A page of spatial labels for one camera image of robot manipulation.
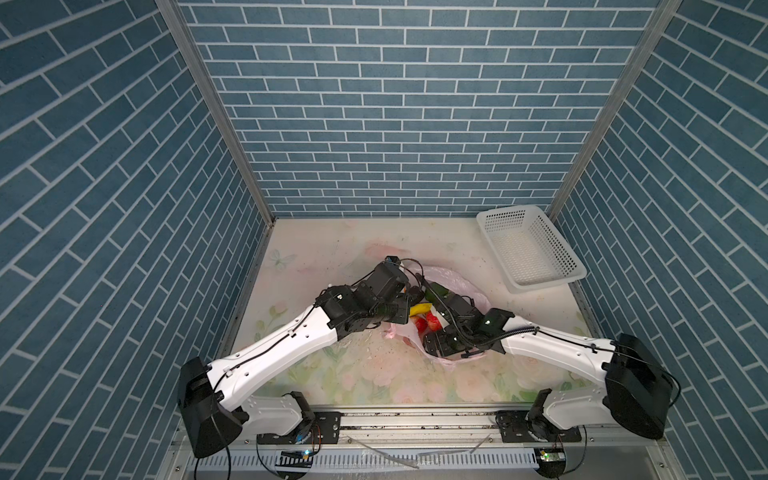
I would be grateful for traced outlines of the red strawberry toy fruit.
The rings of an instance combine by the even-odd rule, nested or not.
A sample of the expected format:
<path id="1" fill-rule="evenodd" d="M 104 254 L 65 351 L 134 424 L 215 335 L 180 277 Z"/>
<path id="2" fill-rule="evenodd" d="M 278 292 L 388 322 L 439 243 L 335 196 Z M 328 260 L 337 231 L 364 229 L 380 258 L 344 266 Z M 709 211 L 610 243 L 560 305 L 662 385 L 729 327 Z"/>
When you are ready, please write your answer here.
<path id="1" fill-rule="evenodd" d="M 429 328 L 429 330 L 431 332 L 440 331 L 440 330 L 443 329 L 443 326 L 442 326 L 440 320 L 433 313 L 427 312 L 425 314 L 424 318 L 426 320 L 427 327 Z"/>

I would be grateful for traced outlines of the pink plastic fruit bag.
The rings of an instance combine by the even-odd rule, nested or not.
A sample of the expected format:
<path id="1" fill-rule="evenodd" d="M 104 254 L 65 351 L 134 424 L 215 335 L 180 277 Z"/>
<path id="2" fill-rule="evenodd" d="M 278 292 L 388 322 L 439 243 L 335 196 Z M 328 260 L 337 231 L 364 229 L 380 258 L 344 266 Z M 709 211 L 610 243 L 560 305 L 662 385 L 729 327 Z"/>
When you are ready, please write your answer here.
<path id="1" fill-rule="evenodd" d="M 428 288 L 407 324 L 390 324 L 384 337 L 398 340 L 426 359 L 451 368 L 487 355 L 488 348 L 463 342 L 465 337 L 488 339 L 485 315 L 492 309 L 487 296 L 457 272 L 427 266 L 418 275 Z"/>

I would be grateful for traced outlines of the white plastic mesh basket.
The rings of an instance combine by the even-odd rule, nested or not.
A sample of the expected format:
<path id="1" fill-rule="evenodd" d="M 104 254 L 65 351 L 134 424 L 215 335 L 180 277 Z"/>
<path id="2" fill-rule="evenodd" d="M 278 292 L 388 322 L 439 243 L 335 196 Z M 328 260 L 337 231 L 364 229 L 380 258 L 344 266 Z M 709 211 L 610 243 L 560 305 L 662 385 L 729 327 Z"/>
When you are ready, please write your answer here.
<path id="1" fill-rule="evenodd" d="M 513 294 L 569 284 L 587 275 L 568 241 L 535 205 L 480 212 L 476 221 Z"/>

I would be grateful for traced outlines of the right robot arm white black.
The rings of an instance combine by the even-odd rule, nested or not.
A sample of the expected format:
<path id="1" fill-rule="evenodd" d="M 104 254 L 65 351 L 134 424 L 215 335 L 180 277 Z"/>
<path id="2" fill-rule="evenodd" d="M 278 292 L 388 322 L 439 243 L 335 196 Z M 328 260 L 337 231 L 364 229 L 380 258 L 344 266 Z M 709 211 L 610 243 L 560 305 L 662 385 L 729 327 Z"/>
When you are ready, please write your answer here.
<path id="1" fill-rule="evenodd" d="M 425 352 L 463 359 L 495 351 L 530 358 L 574 373 L 591 387 L 540 390 L 526 414 L 529 432 L 542 441 L 590 425 L 618 425 L 651 440 L 663 437 L 678 383 L 638 338 L 590 338 L 542 327 L 510 311 L 481 312 L 467 296 L 425 297 L 442 324 L 423 337 Z"/>

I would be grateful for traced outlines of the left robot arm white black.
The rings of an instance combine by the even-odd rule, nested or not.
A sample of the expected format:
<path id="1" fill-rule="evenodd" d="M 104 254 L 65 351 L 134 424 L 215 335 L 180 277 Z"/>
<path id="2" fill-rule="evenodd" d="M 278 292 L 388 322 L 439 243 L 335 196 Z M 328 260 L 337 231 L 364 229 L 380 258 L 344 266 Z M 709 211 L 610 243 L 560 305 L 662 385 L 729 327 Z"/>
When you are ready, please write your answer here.
<path id="1" fill-rule="evenodd" d="M 197 459 L 226 450 L 244 431 L 304 439 L 314 413 L 299 392 L 259 397 L 269 380 L 308 355 L 383 323 L 406 324 L 423 276 L 387 257 L 351 285 L 331 285 L 295 319 L 228 356 L 193 357 L 180 369 L 177 405 Z"/>

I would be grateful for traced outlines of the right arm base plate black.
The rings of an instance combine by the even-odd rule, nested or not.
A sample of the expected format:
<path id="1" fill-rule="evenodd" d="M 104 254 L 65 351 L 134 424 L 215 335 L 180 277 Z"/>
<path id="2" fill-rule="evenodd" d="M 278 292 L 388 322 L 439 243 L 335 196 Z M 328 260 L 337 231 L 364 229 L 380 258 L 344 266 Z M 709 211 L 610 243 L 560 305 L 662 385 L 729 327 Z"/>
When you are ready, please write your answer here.
<path id="1" fill-rule="evenodd" d="M 560 430 L 543 417 L 529 419 L 529 413 L 522 410 L 497 411 L 494 420 L 503 443 L 578 443 L 583 440 L 577 427 Z"/>

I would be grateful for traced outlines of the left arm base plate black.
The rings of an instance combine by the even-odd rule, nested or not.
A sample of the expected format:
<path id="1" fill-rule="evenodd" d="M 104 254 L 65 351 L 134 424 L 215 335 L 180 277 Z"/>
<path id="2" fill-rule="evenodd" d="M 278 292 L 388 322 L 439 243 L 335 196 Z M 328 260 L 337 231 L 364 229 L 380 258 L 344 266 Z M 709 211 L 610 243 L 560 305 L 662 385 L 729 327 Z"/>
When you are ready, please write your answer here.
<path id="1" fill-rule="evenodd" d="M 339 411 L 319 411 L 314 413 L 314 421 L 303 421 L 286 435 L 259 434 L 260 445 L 335 445 L 339 441 L 342 413 Z"/>

